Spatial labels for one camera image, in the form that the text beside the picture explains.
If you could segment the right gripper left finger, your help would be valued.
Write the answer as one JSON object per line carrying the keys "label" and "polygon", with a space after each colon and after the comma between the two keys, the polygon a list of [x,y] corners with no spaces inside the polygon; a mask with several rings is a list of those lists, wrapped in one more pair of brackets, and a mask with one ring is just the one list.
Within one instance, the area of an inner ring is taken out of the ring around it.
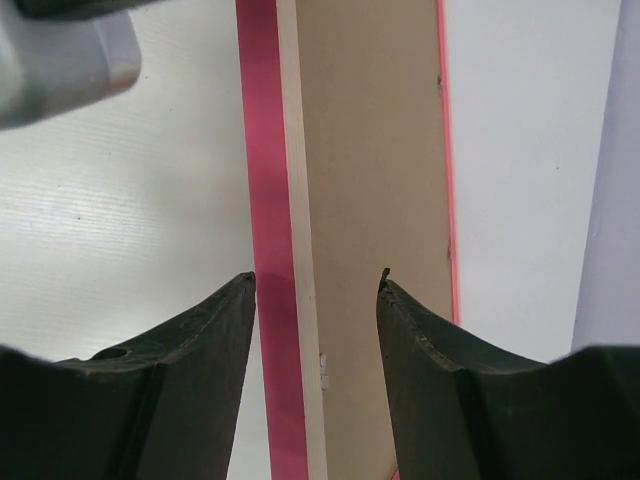
{"label": "right gripper left finger", "polygon": [[223,479],[254,326],[242,273],[87,360],[1,350],[5,479]]}

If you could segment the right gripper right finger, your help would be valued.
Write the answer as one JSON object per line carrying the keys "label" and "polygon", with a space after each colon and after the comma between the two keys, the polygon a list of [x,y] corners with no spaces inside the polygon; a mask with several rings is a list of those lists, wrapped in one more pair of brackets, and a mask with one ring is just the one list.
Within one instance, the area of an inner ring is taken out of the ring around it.
{"label": "right gripper right finger", "polygon": [[635,479],[639,351],[545,364],[492,345],[383,276],[377,331],[403,479]]}

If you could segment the pink wooden photo frame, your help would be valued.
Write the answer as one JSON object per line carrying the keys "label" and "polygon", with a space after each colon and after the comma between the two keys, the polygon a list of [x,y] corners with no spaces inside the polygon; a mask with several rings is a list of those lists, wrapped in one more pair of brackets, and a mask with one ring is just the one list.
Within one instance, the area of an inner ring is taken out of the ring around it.
{"label": "pink wooden photo frame", "polygon": [[[297,5],[236,5],[271,475],[328,475]],[[458,318],[444,5],[438,5],[452,314]]]}

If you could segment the metal retaining clip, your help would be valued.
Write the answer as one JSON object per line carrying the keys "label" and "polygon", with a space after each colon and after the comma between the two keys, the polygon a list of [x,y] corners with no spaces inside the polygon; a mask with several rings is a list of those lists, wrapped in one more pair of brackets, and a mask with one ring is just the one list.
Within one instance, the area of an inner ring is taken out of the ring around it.
{"label": "metal retaining clip", "polygon": [[325,353],[319,355],[319,368],[321,390],[327,391],[330,386],[330,377],[328,374],[328,358]]}

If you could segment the brown frame backing board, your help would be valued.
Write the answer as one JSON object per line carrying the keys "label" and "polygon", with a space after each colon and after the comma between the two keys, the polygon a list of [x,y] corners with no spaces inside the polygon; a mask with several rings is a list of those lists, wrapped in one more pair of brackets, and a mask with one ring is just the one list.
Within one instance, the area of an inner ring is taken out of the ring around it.
{"label": "brown frame backing board", "polygon": [[301,1],[297,20],[328,475],[387,479],[381,274],[453,306],[438,5]]}

